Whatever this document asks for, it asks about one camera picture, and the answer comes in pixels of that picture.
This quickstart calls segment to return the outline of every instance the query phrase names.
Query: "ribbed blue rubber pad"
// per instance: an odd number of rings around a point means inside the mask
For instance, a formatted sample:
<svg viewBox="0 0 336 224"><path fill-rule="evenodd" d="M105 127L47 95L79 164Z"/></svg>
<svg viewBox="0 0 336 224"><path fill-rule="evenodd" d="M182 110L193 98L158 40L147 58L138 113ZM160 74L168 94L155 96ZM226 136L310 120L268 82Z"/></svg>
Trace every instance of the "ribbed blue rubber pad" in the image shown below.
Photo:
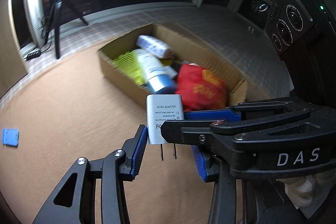
<svg viewBox="0 0 336 224"><path fill-rule="evenodd" d="M229 122L237 122L241 120L239 114L235 114L231 109L221 109L221 110L206 110L206 111L191 111L184 113L184 119L186 120L222 120L226 119ZM192 145L191 150L193 151L195 163L199 176L203 181L208 178L208 173L205 165L205 156L200 151L197 145Z"/></svg>
<svg viewBox="0 0 336 224"><path fill-rule="evenodd" d="M221 120L226 119L229 122L241 120L240 114L235 114L231 109L191 111L184 113L186 120Z"/></svg>
<svg viewBox="0 0 336 224"><path fill-rule="evenodd" d="M135 179L135 177L139 175L139 170L143 154L145 153L147 140L148 140L148 128L144 127L142 130L141 137L139 138L138 144L136 146L135 152L132 156L132 169L130 173L132 179Z"/></svg>
<svg viewBox="0 0 336 224"><path fill-rule="evenodd" d="M203 181L205 181L208 177L208 173L206 171L205 166L205 157L203 153L201 153L197 145L192 145L191 150L193 151L194 154L198 175L202 178Z"/></svg>

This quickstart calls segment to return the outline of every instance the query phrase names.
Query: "black camera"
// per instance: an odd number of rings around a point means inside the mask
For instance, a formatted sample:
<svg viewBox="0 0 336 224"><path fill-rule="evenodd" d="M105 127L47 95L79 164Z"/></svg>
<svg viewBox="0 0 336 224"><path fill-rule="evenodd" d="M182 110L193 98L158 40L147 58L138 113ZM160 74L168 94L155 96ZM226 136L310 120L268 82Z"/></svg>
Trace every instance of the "black camera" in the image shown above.
<svg viewBox="0 0 336 224"><path fill-rule="evenodd" d="M336 107L336 21L323 0L273 0L265 29L297 96Z"/></svg>

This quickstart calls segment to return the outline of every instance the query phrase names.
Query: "blue square item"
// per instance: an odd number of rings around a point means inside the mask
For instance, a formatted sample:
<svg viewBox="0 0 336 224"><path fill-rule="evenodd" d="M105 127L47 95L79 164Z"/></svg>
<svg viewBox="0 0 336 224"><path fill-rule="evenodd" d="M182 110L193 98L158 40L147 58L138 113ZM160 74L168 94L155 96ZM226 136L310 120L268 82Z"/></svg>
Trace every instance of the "blue square item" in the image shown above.
<svg viewBox="0 0 336 224"><path fill-rule="evenodd" d="M17 147L19 145L19 130L3 128L2 143L5 145Z"/></svg>

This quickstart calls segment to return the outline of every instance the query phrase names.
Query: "red bag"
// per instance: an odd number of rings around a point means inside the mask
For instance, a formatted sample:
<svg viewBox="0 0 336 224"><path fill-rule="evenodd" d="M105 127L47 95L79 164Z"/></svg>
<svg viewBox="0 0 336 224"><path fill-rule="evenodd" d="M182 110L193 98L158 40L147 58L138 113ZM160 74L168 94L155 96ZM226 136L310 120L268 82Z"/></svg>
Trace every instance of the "red bag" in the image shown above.
<svg viewBox="0 0 336 224"><path fill-rule="evenodd" d="M175 93L182 96L184 111L221 109L227 105L225 81L199 66L181 66Z"/></svg>

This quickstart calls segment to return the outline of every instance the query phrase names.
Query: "white lettering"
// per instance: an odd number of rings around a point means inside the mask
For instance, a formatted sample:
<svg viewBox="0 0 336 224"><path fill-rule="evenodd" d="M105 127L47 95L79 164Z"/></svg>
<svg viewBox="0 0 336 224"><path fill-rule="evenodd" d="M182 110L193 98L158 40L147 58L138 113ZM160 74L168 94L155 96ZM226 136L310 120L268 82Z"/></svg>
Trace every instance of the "white lettering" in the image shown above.
<svg viewBox="0 0 336 224"><path fill-rule="evenodd" d="M315 151L319 151L319 150L320 150L319 148L315 148L313 150L313 152L311 153L311 155L315 156L315 158L314 159L310 159L309 161L315 161L315 160L317 160L317 158L319 157L319 154L315 153Z"/></svg>
<svg viewBox="0 0 336 224"><path fill-rule="evenodd" d="M293 163L293 165L295 164L295 163L297 163L298 161L300 161L301 163L303 163L303 153L302 153L302 151L299 153L299 155L297 156L297 158L296 158L296 160L295 160L295 162Z"/></svg>
<svg viewBox="0 0 336 224"><path fill-rule="evenodd" d="M281 162L281 157L282 157L282 156L285 156L285 157L286 157L286 160L285 160L284 163L280 163L280 162ZM285 164L287 163L287 161L288 161L288 154L287 154L287 153L280 153L280 154L279 154L279 160L278 160L278 166L283 166L283 165L285 165Z"/></svg>

